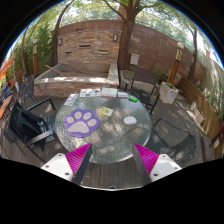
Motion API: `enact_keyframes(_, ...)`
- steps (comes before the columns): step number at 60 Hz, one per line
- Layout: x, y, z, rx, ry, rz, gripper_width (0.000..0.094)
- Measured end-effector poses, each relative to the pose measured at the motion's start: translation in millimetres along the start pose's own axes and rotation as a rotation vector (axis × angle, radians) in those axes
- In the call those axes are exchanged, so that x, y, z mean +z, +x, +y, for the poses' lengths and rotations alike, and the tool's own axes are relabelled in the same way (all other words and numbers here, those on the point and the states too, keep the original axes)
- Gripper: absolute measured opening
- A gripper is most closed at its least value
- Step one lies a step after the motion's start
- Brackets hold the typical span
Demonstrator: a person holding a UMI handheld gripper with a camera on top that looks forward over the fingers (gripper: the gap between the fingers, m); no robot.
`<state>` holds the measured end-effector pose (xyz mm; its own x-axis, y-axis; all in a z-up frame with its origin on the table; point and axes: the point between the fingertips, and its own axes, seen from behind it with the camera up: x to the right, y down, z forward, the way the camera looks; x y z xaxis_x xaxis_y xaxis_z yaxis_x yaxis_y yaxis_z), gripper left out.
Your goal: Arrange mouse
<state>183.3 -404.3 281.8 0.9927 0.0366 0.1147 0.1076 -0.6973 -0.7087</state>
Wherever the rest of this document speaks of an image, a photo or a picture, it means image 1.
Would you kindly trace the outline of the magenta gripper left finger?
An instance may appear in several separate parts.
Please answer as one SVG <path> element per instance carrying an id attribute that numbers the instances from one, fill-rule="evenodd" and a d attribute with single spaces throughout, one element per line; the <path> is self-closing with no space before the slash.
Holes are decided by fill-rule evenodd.
<path id="1" fill-rule="evenodd" d="M 92 144 L 87 143 L 66 154 L 66 159 L 73 171 L 72 182 L 79 185 L 83 179 L 92 154 Z"/>

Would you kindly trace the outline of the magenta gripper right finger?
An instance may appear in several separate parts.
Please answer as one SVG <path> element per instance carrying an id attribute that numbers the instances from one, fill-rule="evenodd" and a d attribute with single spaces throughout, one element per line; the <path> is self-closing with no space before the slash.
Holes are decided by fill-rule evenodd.
<path id="1" fill-rule="evenodd" d="M 150 174 L 159 158 L 159 155 L 150 149 L 134 143 L 132 153 L 143 185 L 151 183 Z"/>

